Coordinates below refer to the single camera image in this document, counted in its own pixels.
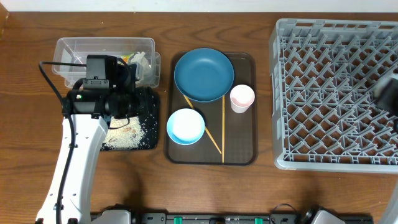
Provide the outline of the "yellow snack wrapper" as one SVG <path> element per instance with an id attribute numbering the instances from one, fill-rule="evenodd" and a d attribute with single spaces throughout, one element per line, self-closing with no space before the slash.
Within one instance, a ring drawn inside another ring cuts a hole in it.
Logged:
<path id="1" fill-rule="evenodd" d="M 131 53 L 131 54 L 129 54 L 129 55 L 122 55 L 122 56 L 121 56 L 122 60 L 123 60 L 125 63 L 127 63 L 127 64 L 132 63 L 133 57 L 134 57 L 134 53 Z"/>

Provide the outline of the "light blue bowl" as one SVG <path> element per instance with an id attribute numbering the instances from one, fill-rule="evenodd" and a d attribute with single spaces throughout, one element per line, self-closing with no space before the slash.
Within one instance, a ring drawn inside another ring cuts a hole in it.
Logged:
<path id="1" fill-rule="evenodd" d="M 205 121 L 196 110 L 182 108 L 170 115 L 166 128 L 173 142 L 187 146 L 201 139 L 205 132 Z"/>

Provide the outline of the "pink cup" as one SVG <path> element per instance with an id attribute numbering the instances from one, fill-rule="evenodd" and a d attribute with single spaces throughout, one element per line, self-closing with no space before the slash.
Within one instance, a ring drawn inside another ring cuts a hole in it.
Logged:
<path id="1" fill-rule="evenodd" d="M 248 85 L 236 85 L 230 93 L 231 109 L 235 113 L 244 113 L 254 103 L 254 90 Z"/>

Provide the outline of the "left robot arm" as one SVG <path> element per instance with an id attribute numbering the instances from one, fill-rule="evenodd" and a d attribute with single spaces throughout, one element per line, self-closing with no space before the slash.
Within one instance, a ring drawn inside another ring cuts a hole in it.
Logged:
<path id="1" fill-rule="evenodd" d="M 60 100 L 63 135 L 50 190 L 36 223 L 91 223 L 91 193 L 101 148 L 153 149 L 159 139 L 160 98 L 136 86 L 138 65 L 90 55 L 86 76 Z"/>

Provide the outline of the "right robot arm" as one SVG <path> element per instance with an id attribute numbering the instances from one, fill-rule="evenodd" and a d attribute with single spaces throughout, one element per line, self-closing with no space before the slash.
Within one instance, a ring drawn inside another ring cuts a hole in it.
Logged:
<path id="1" fill-rule="evenodd" d="M 376 83 L 373 91 L 376 106 L 397 116 L 397 74 L 384 75 Z M 379 224 L 397 224 L 397 184 Z"/>

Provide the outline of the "grey dishwasher rack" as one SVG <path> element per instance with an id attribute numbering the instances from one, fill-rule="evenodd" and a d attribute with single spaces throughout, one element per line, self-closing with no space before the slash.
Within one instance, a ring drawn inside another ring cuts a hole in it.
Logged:
<path id="1" fill-rule="evenodd" d="M 373 91 L 397 70 L 397 23 L 279 19 L 269 44 L 275 166 L 395 174 L 397 118 Z"/>

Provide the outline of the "crumpled white tissue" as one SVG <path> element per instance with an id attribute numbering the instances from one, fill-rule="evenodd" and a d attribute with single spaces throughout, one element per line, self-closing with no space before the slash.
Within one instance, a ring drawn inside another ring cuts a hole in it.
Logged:
<path id="1" fill-rule="evenodd" d="M 129 63 L 137 65 L 136 84 L 149 85 L 152 81 L 152 66 L 146 58 L 145 52 L 136 52 L 130 56 Z"/>

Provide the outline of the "clear plastic bin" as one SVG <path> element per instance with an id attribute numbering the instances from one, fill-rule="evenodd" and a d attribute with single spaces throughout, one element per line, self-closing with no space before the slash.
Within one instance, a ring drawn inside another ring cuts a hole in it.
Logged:
<path id="1" fill-rule="evenodd" d="M 53 60 L 63 63 L 85 64 L 88 55 L 112 55 L 121 58 L 136 52 L 145 52 L 152 66 L 152 81 L 156 88 L 160 82 L 160 54 L 155 51 L 155 42 L 148 37 L 64 37 L 57 41 Z"/>

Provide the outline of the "dark blue plate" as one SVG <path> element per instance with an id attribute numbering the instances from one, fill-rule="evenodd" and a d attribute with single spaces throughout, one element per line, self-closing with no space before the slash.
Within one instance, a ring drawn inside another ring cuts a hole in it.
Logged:
<path id="1" fill-rule="evenodd" d="M 185 53 L 174 69 L 178 90 L 189 99 L 215 101 L 224 96 L 234 82 L 234 67 L 222 52 L 199 48 Z"/>

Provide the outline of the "left wooden chopstick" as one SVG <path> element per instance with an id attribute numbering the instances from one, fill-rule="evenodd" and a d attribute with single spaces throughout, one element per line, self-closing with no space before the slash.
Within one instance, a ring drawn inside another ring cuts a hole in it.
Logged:
<path id="1" fill-rule="evenodd" d="M 188 103 L 189 107 L 191 107 L 191 109 L 193 110 L 196 110 L 195 107 L 192 105 L 190 99 L 185 95 L 183 95 L 183 97 L 185 98 L 185 101 Z M 212 143 L 214 144 L 218 152 L 221 154 L 221 149 L 219 148 L 218 144 L 216 143 L 216 141 L 214 140 L 213 136 L 211 135 L 206 126 L 205 126 L 205 132 L 207 133 L 208 137 L 211 139 Z"/>

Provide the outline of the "brown serving tray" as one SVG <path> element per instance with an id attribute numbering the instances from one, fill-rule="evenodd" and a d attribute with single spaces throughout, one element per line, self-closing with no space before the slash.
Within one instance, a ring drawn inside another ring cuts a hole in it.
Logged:
<path id="1" fill-rule="evenodd" d="M 180 52 L 172 59 L 168 117 L 179 109 L 191 108 L 174 82 L 175 66 L 185 53 L 187 52 Z M 253 90 L 256 90 L 256 66 L 254 59 L 249 54 L 244 53 L 226 53 L 226 56 L 230 59 L 234 67 L 235 78 L 233 87 L 236 85 L 248 85 Z M 166 132 L 165 156 L 171 162 L 176 164 L 246 166 L 256 160 L 258 152 L 256 102 L 244 113 L 235 113 L 231 109 L 229 94 L 230 91 L 226 94 L 224 100 L 224 157 L 216 149 L 206 131 L 199 141 L 188 146 L 183 146 L 172 141 Z M 190 101 L 193 107 L 204 118 L 206 127 L 221 150 L 223 139 L 221 127 L 222 99 L 209 103 Z"/>

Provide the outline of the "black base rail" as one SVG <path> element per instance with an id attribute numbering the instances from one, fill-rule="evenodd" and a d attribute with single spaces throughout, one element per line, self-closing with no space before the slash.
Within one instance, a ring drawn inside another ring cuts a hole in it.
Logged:
<path id="1" fill-rule="evenodd" d="M 92 223 L 130 224 L 297 224 L 297 223 L 345 223 L 373 224 L 369 215 L 339 215 L 323 207 L 313 207 L 302 215 L 291 205 L 282 203 L 266 214 L 237 213 L 140 213 L 129 207 L 116 204 L 102 212 L 91 214 Z"/>

